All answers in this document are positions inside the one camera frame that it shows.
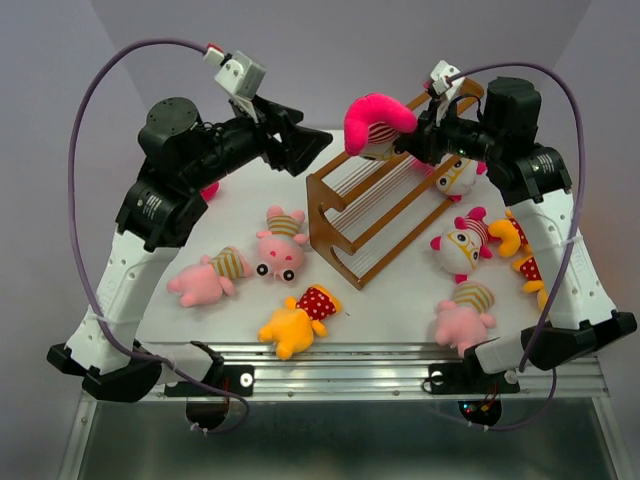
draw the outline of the glass panel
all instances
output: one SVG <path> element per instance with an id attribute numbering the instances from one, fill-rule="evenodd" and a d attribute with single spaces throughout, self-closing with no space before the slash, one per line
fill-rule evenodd
<path id="1" fill-rule="evenodd" d="M 503 402 L 507 425 L 538 400 Z M 102 479 L 342 480 L 615 478 L 590 399 L 557 399 L 511 433 L 483 433 L 432 413 L 436 402 L 254 405 L 244 427 L 204 437 L 184 404 L 100 404 L 81 476 Z M 457 404 L 437 405 L 459 416 Z"/>

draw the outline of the screw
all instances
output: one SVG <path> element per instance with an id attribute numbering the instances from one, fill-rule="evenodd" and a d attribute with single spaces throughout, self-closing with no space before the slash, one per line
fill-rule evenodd
<path id="1" fill-rule="evenodd" d="M 518 374 L 514 370 L 507 370 L 504 372 L 504 380 L 509 385 L 515 385 L 518 383 Z"/>
<path id="2" fill-rule="evenodd" d="M 253 377 L 250 373 L 243 373 L 240 375 L 240 385 L 243 387 L 250 387 L 253 384 Z"/>

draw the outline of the yellow stuffed bear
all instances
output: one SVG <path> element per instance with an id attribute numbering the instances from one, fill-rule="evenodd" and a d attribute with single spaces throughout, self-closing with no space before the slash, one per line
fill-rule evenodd
<path id="1" fill-rule="evenodd" d="M 322 321 L 341 310 L 340 302 L 324 287 L 312 285 L 299 300 L 289 297 L 285 308 L 273 312 L 269 323 L 260 329 L 258 340 L 275 343 L 278 358 L 288 360 L 313 344 L 314 333 L 326 337 L 327 327 Z"/>
<path id="2" fill-rule="evenodd" d="M 524 235 L 522 227 L 513 218 L 511 211 L 507 210 L 507 218 L 501 218 L 489 225 L 489 235 L 502 241 L 498 247 L 498 253 L 502 257 L 512 257 L 520 250 L 526 253 L 524 258 L 516 260 L 511 266 L 527 279 L 527 283 L 524 284 L 522 290 L 525 293 L 537 292 L 536 300 L 538 307 L 542 310 L 547 303 L 547 292 L 538 270 L 538 264 L 531 253 L 531 246 Z"/>

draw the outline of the striped hat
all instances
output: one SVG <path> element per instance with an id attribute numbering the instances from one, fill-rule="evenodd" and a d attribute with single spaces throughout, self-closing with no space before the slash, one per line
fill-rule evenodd
<path id="1" fill-rule="evenodd" d="M 288 237 L 295 237 L 298 233 L 300 233 L 302 222 L 289 215 L 280 214 L 268 217 L 267 225 L 269 226 L 269 231 L 274 235 L 286 235 Z"/>
<path id="2" fill-rule="evenodd" d="M 369 127 L 369 143 L 380 145 L 383 143 L 389 143 L 398 138 L 398 131 L 395 128 L 390 127 L 386 123 L 378 122 Z"/>
<path id="3" fill-rule="evenodd" d="M 244 277 L 245 262 L 235 247 L 225 247 L 218 255 L 209 260 L 218 275 L 229 279 Z"/>
<path id="4" fill-rule="evenodd" d="M 464 217 L 464 221 L 467 222 L 467 228 L 474 231 L 478 237 L 480 237 L 483 245 L 489 242 L 489 226 L 486 223 L 469 216 Z"/>
<path id="5" fill-rule="evenodd" d="M 495 297 L 481 283 L 463 282 L 456 286 L 453 301 L 457 305 L 471 307 L 478 313 L 487 313 L 495 303 Z"/>

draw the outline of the black bracket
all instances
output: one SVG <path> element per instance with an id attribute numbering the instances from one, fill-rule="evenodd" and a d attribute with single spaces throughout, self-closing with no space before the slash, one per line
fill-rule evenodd
<path id="1" fill-rule="evenodd" d="M 507 382 L 504 372 L 469 375 L 463 362 L 429 365 L 429 376 L 422 382 L 422 389 L 432 395 L 484 395 L 495 386 L 501 394 L 520 392 L 520 384 Z"/>
<path id="2" fill-rule="evenodd" d="M 253 365 L 225 365 L 222 367 L 220 377 L 216 382 L 211 383 L 211 386 L 242 397 L 250 397 L 253 395 L 254 383 L 255 367 Z M 211 392 L 187 382 L 179 382 L 173 387 L 165 386 L 164 394 L 170 398 L 213 396 Z"/>

